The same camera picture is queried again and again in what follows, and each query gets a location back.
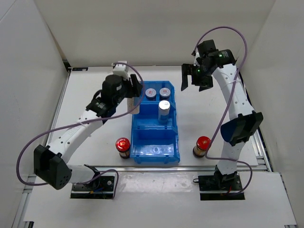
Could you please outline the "white-lid spice jar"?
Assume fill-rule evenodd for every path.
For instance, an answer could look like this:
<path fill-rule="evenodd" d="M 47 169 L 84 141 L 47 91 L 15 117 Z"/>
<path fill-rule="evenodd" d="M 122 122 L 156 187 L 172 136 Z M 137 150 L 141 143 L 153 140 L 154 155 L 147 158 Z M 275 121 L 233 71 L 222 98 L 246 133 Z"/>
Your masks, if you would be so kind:
<path fill-rule="evenodd" d="M 163 87 L 160 89 L 159 93 L 160 93 L 160 101 L 162 101 L 162 100 L 169 101 L 170 100 L 171 90 L 169 88 Z"/>
<path fill-rule="evenodd" d="M 145 91 L 145 97 L 148 101 L 155 101 L 156 100 L 156 95 L 157 95 L 157 92 L 154 88 L 148 88 Z"/>

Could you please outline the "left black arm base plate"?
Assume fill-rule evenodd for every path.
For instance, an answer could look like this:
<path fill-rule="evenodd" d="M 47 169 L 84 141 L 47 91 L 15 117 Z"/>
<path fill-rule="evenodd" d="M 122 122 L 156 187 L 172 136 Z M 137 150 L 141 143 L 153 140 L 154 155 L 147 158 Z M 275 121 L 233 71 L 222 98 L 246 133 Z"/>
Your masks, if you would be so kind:
<path fill-rule="evenodd" d="M 95 180 L 93 184 L 73 184 L 70 198 L 91 200 L 112 199 L 114 196 L 116 177 L 117 175 L 115 172 L 107 172 Z"/>

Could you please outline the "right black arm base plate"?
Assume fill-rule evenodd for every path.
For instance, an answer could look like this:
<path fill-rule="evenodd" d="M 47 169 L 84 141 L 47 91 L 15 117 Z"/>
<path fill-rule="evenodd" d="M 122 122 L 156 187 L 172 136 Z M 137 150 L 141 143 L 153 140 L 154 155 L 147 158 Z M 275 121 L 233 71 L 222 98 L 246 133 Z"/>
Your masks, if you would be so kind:
<path fill-rule="evenodd" d="M 213 175 L 200 175 L 192 180 L 194 184 L 199 185 L 201 201 L 224 201 L 224 200 L 245 200 L 244 193 L 236 194 L 242 189 L 240 176 L 231 183 L 219 187 Z"/>

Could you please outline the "silver-lid blue-label bottle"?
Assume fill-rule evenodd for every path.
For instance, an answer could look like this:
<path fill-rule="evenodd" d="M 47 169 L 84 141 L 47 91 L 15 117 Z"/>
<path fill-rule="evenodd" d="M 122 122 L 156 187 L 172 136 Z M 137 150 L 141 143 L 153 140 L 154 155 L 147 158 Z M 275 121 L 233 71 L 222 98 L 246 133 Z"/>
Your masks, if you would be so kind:
<path fill-rule="evenodd" d="M 140 107 L 136 106 L 139 102 L 139 97 L 133 97 L 127 99 L 127 112 L 129 114 L 138 114 L 140 112 Z"/>
<path fill-rule="evenodd" d="M 161 124 L 167 123 L 169 119 L 171 104 L 167 100 L 162 100 L 158 104 L 158 121 Z"/>

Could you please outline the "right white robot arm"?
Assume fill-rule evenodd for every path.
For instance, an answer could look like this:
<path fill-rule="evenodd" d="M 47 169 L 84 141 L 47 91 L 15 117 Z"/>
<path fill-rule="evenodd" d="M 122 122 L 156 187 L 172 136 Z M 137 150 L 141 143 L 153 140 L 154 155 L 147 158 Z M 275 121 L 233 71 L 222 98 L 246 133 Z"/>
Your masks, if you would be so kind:
<path fill-rule="evenodd" d="M 220 125 L 224 145 L 213 178 L 214 186 L 224 190 L 235 180 L 240 152 L 262 123 L 263 115 L 248 101 L 242 82 L 237 79 L 236 60 L 229 49 L 218 50 L 213 40 L 206 40 L 198 45 L 193 56 L 193 64 L 181 66 L 181 90 L 188 87 L 188 76 L 200 91 L 212 88 L 216 80 L 228 107 L 229 121 Z"/>

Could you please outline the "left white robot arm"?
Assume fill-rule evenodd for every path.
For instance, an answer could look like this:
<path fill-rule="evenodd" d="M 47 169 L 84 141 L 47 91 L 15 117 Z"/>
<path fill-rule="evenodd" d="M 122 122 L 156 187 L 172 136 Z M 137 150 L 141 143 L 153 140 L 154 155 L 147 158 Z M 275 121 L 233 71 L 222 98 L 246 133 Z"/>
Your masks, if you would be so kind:
<path fill-rule="evenodd" d="M 108 75 L 91 102 L 86 106 L 76 125 L 72 125 L 47 146 L 34 150 L 34 173 L 56 190 L 68 183 L 84 184 L 89 190 L 98 188 L 98 171 L 89 165 L 69 165 L 78 147 L 91 134 L 112 117 L 117 106 L 125 98 L 139 97 L 142 84 L 135 74 L 128 79 L 115 74 Z"/>

